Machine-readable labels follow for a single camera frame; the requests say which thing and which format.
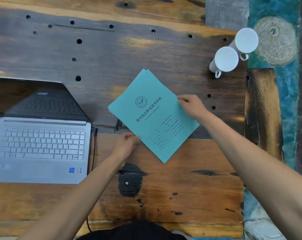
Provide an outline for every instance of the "person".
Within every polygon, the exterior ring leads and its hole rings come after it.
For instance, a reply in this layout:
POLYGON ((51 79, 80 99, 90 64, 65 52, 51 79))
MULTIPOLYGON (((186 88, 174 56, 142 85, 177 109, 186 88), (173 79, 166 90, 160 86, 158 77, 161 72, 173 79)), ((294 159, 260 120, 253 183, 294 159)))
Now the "person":
MULTIPOLYGON (((196 95, 181 95, 177 99, 185 112, 208 130, 283 235, 288 240, 302 239, 302 176, 210 113, 196 95)), ((18 240, 73 239, 114 174, 139 142, 140 138, 130 132, 119 136, 111 155, 18 240)), ((134 222, 80 237, 82 240, 156 238, 185 239, 150 222, 134 222)))

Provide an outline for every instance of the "school logo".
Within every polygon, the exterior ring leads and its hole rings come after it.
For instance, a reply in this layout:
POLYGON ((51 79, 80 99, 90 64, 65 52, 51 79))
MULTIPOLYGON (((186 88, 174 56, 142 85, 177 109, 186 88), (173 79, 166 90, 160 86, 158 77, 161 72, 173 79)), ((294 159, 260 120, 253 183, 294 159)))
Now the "school logo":
POLYGON ((135 100, 135 104, 139 107, 139 108, 143 108, 146 106, 146 104, 148 103, 147 99, 144 96, 139 96, 137 97, 137 99, 135 100))

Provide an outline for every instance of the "white cup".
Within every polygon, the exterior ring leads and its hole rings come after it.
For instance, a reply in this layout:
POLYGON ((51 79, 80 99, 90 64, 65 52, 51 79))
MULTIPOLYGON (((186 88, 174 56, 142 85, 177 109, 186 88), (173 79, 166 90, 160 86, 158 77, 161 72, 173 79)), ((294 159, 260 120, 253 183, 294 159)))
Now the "white cup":
POLYGON ((221 72, 229 72, 237 67, 239 62, 238 53, 231 47, 220 48, 209 65, 209 70, 219 78, 221 72))
POLYGON ((241 60, 249 58, 249 53, 253 52, 259 43, 257 33, 252 28, 241 29, 229 47, 235 49, 241 60))

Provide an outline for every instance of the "laptop lid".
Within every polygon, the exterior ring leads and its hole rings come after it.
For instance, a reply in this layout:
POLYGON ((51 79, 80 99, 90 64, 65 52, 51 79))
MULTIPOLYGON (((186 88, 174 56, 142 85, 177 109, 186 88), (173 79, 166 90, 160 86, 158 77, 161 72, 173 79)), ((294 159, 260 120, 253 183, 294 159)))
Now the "laptop lid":
POLYGON ((0 117, 90 122, 64 84, 0 78, 0 117))

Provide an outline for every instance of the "teal booklet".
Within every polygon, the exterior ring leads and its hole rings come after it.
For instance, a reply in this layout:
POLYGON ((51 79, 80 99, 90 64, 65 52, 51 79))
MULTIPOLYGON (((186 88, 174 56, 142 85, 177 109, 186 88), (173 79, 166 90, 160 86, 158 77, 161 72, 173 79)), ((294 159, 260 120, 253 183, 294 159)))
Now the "teal booklet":
POLYGON ((144 69, 108 109, 163 162, 199 126, 176 95, 144 69))

